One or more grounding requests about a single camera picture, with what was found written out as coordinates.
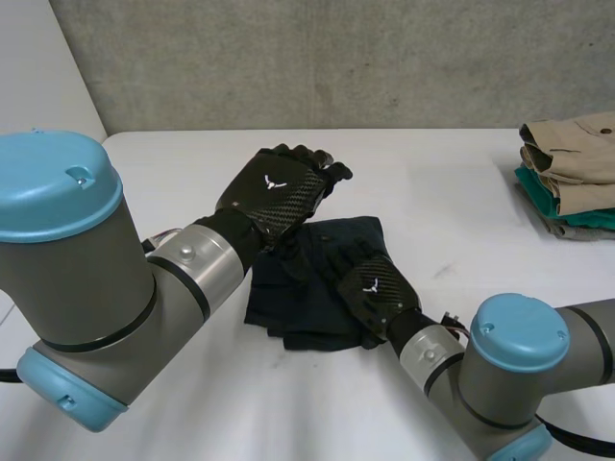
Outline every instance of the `stack of folded clothes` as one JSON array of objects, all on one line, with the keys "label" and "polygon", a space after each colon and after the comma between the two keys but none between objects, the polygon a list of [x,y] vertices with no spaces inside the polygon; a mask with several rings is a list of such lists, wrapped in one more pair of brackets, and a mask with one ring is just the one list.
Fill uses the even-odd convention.
[{"label": "stack of folded clothes", "polygon": [[527,123],[519,191],[547,230],[571,240],[615,239],[615,112]]}]

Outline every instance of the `black cable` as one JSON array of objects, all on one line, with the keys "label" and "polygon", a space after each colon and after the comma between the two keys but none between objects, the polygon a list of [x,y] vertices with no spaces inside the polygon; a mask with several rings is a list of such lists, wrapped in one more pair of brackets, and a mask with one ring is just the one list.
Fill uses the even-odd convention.
[{"label": "black cable", "polygon": [[21,382],[21,379],[19,379],[16,369],[0,369],[0,382],[19,383]]},{"label": "black cable", "polygon": [[552,425],[538,415],[536,415],[536,418],[545,425],[553,438],[560,444],[570,449],[580,451],[581,453],[593,454],[594,456],[600,456],[602,458],[615,458],[615,443],[575,434],[561,427],[557,427],[556,425]]}]

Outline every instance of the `folded clothing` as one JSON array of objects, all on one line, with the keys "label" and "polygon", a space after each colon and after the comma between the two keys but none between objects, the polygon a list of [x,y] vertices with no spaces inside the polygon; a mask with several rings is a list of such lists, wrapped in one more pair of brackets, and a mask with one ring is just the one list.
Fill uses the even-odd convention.
[{"label": "folded clothing", "polygon": [[615,183],[615,112],[523,125],[532,168],[561,182]]},{"label": "folded clothing", "polygon": [[322,280],[328,257],[356,241],[387,255],[378,218],[335,219],[301,226],[253,265],[245,323],[268,328],[288,350],[373,349],[382,340],[365,328]]},{"label": "folded clothing", "polygon": [[563,219],[551,219],[544,216],[531,200],[526,189],[520,184],[515,184],[515,189],[523,197],[528,206],[536,211],[542,224],[548,233],[562,240],[576,240],[579,242],[595,242],[599,240],[615,240],[615,230],[592,229],[585,226],[570,226]]},{"label": "folded clothing", "polygon": [[535,171],[521,166],[515,170],[515,175],[528,193],[533,204],[540,213],[549,219],[559,219],[569,226],[585,226],[593,229],[615,230],[615,209],[598,209],[582,213],[560,216],[557,213],[557,205],[560,199],[540,181]]},{"label": "folded clothing", "polygon": [[615,112],[523,125],[521,158],[559,199],[558,216],[615,207]]}]

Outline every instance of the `dark navy cloth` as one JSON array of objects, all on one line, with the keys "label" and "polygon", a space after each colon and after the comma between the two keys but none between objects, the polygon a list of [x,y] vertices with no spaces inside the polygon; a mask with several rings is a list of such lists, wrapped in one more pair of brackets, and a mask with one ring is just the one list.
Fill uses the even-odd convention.
[{"label": "dark navy cloth", "polygon": [[328,256],[359,240],[388,255],[378,218],[335,219],[302,225],[272,253],[258,256],[245,323],[267,328],[292,351],[373,349],[382,340],[365,328],[321,279]]}]

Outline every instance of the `black ring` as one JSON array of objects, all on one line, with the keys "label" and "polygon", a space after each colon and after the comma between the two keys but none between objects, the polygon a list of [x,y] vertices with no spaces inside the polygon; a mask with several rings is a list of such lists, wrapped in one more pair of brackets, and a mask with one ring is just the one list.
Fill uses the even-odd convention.
[{"label": "black ring", "polygon": [[431,387],[435,383],[435,381],[440,377],[440,375],[442,375],[444,371],[447,370],[451,365],[461,360],[463,358],[463,354],[464,352],[459,352],[459,353],[456,353],[455,355],[451,355],[449,358],[444,360],[440,365],[438,365],[435,368],[435,370],[433,370],[430,377],[428,377],[427,381],[425,381],[425,386],[423,387],[423,392],[425,392],[425,395],[427,397],[430,396]]},{"label": "black ring", "polygon": [[458,386],[457,386],[457,393],[459,395],[459,399],[461,400],[461,403],[463,404],[464,408],[466,410],[468,410],[468,413],[470,413],[472,416],[474,416],[477,420],[479,420],[484,425],[490,425],[491,427],[495,427],[496,429],[502,429],[502,430],[522,429],[523,427],[525,427],[526,425],[531,423],[531,420],[533,420],[533,418],[534,418],[533,415],[532,415],[529,420],[527,420],[524,423],[521,423],[519,425],[503,425],[501,423],[496,423],[495,421],[491,421],[491,420],[485,418],[480,413],[477,413],[475,411],[475,409],[470,406],[470,403],[465,401],[465,399],[463,398],[463,395],[461,394],[461,391],[459,390]]},{"label": "black ring", "polygon": [[194,297],[194,300],[199,304],[201,308],[201,312],[203,313],[203,322],[206,322],[209,318],[211,310],[209,309],[208,299],[203,294],[199,285],[196,284],[196,281],[192,279],[186,272],[184,272],[179,266],[169,261],[168,259],[164,259],[160,256],[149,256],[147,258],[148,262],[152,264],[156,264],[157,266],[164,269],[166,272],[171,273],[178,279],[184,286],[188,289],[190,294]]},{"label": "black ring", "polygon": [[600,344],[600,349],[603,351],[603,376],[600,378],[599,385],[606,384],[611,377],[613,376],[613,350],[611,349],[610,344],[608,344],[608,338],[604,334],[603,329],[598,325],[598,322],[594,320],[594,318],[589,315],[584,310],[579,309],[578,307],[566,307],[569,310],[575,312],[581,319],[583,319],[592,331],[596,335],[596,339],[598,339],[598,344]]},{"label": "black ring", "polygon": [[83,344],[57,344],[52,343],[51,341],[47,341],[45,339],[40,338],[46,346],[49,346],[51,349],[55,349],[59,352],[91,352],[96,351],[97,349],[104,348],[105,346],[109,346],[113,343],[116,343],[120,339],[124,339],[126,336],[132,334],[139,328],[150,316],[152,311],[154,310],[154,306],[158,300],[158,285],[156,284],[156,278],[154,278],[154,293],[152,294],[152,298],[150,302],[147,303],[145,308],[141,311],[140,314],[136,316],[136,318],[127,324],[125,327],[119,329],[115,333],[110,334],[109,336],[105,336],[104,338],[96,339],[94,341],[90,341],[89,343]]}]

